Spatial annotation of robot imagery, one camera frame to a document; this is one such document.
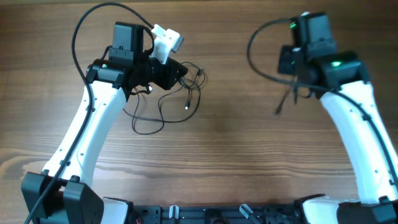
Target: wood grain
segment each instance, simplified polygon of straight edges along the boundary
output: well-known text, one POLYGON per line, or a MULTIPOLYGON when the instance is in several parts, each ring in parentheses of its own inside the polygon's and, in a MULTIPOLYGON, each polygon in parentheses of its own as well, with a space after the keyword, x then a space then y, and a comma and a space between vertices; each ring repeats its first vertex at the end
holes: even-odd
MULTIPOLYGON (((72 33, 93 4, 0 7, 0 223, 27 215, 21 180, 40 172, 61 143, 83 93, 70 53, 72 33)), ((373 75, 389 134, 398 141, 396 1, 202 1, 129 3, 148 21, 179 31, 185 42, 172 57, 205 69, 200 109, 190 120, 166 124, 153 136, 131 131, 121 113, 95 170, 100 196, 137 205, 220 205, 290 202, 315 193, 356 198, 352 166, 336 128, 317 100, 289 100, 273 112, 284 86, 253 73, 245 58, 250 35, 262 23, 303 11, 327 10, 340 50, 353 49, 373 75)), ((76 52, 82 68, 112 42, 116 21, 141 23, 116 7, 98 9, 83 23, 76 52)), ((254 57, 275 74, 286 26, 270 28, 254 44, 254 57)), ((140 114, 158 118, 155 88, 140 114)), ((187 93, 165 100, 165 119, 184 118, 187 93)), ((136 99, 126 105, 135 107, 136 99)), ((140 131, 156 123, 139 121, 140 131)))

